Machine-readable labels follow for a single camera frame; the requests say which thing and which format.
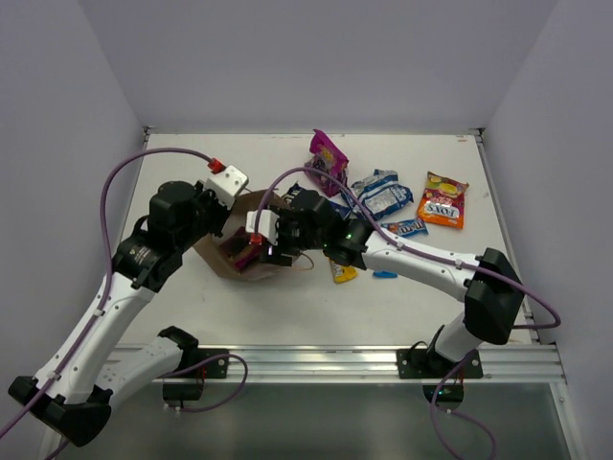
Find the blue candy packet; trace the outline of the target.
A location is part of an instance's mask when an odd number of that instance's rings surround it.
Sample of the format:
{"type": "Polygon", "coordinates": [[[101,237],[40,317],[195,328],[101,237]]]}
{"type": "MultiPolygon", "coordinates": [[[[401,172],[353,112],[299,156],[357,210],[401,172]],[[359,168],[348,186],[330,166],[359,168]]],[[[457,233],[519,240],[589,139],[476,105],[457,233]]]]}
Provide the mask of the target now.
{"type": "Polygon", "coordinates": [[[421,218],[382,223],[381,227],[402,238],[429,234],[426,224],[421,218]]]}

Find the light blue snack bar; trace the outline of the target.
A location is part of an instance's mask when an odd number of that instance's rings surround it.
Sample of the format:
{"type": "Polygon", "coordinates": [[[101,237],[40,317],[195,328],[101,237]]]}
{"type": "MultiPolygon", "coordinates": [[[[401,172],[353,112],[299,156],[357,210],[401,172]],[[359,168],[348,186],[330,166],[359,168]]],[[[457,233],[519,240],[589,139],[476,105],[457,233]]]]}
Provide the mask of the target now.
{"type": "Polygon", "coordinates": [[[396,279],[397,274],[385,270],[378,270],[373,272],[373,276],[380,279],[396,279]]]}

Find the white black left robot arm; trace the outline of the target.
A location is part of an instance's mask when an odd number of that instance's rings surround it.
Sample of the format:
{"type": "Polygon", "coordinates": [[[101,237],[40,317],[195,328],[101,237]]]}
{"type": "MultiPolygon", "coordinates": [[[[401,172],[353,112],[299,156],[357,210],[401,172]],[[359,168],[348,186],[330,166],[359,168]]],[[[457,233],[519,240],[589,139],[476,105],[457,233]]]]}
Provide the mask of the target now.
{"type": "Polygon", "coordinates": [[[83,447],[123,400],[151,380],[192,374],[199,363],[198,341],[173,326],[135,357],[116,367],[105,363],[127,327],[181,267],[184,253],[207,235],[221,236],[237,197],[212,181],[161,185],[148,214],[118,246],[110,274],[69,338],[34,376],[16,378],[10,395],[69,443],[83,447]]]}

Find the magenta snack wrapper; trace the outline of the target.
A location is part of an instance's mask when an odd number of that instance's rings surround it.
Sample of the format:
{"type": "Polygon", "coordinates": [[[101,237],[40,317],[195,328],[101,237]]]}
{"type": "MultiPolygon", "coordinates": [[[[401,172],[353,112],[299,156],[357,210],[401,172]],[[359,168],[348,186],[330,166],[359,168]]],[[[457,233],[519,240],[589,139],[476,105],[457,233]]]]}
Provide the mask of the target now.
{"type": "Polygon", "coordinates": [[[325,173],[346,185],[349,158],[334,145],[324,131],[314,129],[313,132],[314,135],[309,145],[311,156],[305,162],[305,167],[309,168],[306,176],[327,197],[334,197],[339,194],[340,188],[325,176],[325,173]]]}

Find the orange snack packet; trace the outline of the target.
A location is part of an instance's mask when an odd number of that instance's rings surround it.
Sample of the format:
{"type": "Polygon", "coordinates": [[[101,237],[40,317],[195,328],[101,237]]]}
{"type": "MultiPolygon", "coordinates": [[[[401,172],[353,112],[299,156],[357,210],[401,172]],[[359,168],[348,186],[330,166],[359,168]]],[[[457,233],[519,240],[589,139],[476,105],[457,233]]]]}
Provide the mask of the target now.
{"type": "Polygon", "coordinates": [[[424,222],[462,230],[468,188],[468,183],[428,172],[417,216],[424,222]]]}

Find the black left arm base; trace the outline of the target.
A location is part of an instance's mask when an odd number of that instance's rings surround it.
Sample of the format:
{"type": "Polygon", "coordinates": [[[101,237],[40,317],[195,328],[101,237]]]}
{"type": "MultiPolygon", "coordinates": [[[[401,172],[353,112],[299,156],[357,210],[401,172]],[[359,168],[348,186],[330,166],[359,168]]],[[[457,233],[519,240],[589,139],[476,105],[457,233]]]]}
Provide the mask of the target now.
{"type": "Polygon", "coordinates": [[[228,370],[228,349],[194,348],[185,351],[174,373],[191,368],[190,372],[172,379],[184,382],[162,384],[162,399],[167,404],[183,406],[198,401],[204,393],[207,380],[223,380],[228,370]]]}

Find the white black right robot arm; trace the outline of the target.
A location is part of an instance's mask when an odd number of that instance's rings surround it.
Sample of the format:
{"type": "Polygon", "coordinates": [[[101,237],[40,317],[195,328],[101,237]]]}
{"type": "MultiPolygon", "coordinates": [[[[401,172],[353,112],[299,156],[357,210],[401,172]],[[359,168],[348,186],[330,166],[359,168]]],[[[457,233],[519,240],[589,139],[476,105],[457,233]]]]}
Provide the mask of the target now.
{"type": "Polygon", "coordinates": [[[508,343],[523,302],[520,280],[507,256],[445,251],[408,241],[364,218],[343,217],[314,191],[298,193],[286,208],[261,206],[248,213],[247,231],[266,245],[264,259],[290,265],[303,251],[320,250],[335,263],[388,271],[444,292],[464,310],[442,326],[428,346],[432,373],[448,376],[481,344],[508,343]]]}

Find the blue white snack bag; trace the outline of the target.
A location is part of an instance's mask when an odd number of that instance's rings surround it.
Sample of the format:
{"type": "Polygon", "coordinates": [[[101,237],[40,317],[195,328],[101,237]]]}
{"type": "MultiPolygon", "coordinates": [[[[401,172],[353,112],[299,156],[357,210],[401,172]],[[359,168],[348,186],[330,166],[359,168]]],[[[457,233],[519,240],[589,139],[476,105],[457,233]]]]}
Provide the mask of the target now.
{"type": "Polygon", "coordinates": [[[399,183],[393,170],[374,169],[373,173],[353,182],[353,195],[374,220],[381,220],[414,202],[411,189],[399,183]]]}

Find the dark blue snack packet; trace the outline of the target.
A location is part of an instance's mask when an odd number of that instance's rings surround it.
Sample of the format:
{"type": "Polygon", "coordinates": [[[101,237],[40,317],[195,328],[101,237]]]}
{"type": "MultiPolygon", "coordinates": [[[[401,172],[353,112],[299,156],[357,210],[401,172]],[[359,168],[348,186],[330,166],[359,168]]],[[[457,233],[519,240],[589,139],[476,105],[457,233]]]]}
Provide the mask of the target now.
{"type": "MultiPolygon", "coordinates": [[[[286,191],[285,194],[282,195],[282,199],[288,205],[290,205],[294,198],[302,192],[309,192],[309,189],[302,187],[298,182],[296,182],[286,191]]],[[[352,214],[352,209],[348,206],[341,205],[331,200],[329,200],[329,204],[342,218],[346,218],[352,214]]]]}

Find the yellow snack packet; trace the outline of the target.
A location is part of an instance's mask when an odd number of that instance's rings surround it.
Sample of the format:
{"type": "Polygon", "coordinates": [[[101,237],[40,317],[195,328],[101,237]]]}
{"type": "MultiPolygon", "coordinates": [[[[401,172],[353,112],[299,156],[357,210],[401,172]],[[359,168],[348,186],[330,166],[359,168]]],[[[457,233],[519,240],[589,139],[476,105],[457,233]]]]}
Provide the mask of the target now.
{"type": "Polygon", "coordinates": [[[347,283],[354,280],[358,276],[357,270],[352,266],[340,265],[332,259],[329,259],[329,265],[332,280],[335,284],[347,283]]]}

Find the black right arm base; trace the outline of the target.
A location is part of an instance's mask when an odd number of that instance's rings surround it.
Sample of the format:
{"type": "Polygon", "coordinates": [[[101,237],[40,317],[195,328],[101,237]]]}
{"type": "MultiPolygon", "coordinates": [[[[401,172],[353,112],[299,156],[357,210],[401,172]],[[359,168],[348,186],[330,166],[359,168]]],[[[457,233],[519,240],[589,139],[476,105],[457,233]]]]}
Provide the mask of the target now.
{"type": "Polygon", "coordinates": [[[459,408],[464,401],[465,383],[468,380],[484,377],[479,352],[473,351],[468,362],[437,390],[437,385],[454,368],[455,363],[430,352],[424,341],[418,341],[409,348],[397,349],[396,365],[401,380],[433,380],[433,383],[421,386],[423,396],[429,403],[436,397],[437,406],[449,409],[459,408]]]}

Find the small magenta snack packet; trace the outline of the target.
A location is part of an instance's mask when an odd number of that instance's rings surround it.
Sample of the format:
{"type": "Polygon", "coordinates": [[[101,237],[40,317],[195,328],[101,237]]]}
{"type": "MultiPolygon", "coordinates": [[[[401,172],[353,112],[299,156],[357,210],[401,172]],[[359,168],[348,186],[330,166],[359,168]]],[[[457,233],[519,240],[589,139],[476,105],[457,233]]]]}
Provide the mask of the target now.
{"type": "Polygon", "coordinates": [[[251,235],[243,227],[240,227],[224,244],[226,255],[238,272],[244,271],[261,252],[261,246],[251,243],[251,235]]]}

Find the brown paper bag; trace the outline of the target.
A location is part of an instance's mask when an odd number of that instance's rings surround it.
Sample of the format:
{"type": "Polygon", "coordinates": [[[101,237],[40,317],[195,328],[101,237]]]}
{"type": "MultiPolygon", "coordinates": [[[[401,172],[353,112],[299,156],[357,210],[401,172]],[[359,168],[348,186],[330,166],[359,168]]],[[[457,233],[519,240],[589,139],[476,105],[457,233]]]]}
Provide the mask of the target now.
{"type": "Polygon", "coordinates": [[[246,214],[249,211],[257,210],[263,195],[264,190],[241,195],[235,202],[231,215],[223,227],[222,236],[216,237],[207,235],[193,246],[196,253],[220,278],[252,282],[268,278],[289,269],[289,267],[263,264],[261,262],[263,247],[261,247],[259,257],[242,272],[238,272],[234,269],[226,255],[224,243],[231,238],[240,227],[245,229],[246,214]]]}

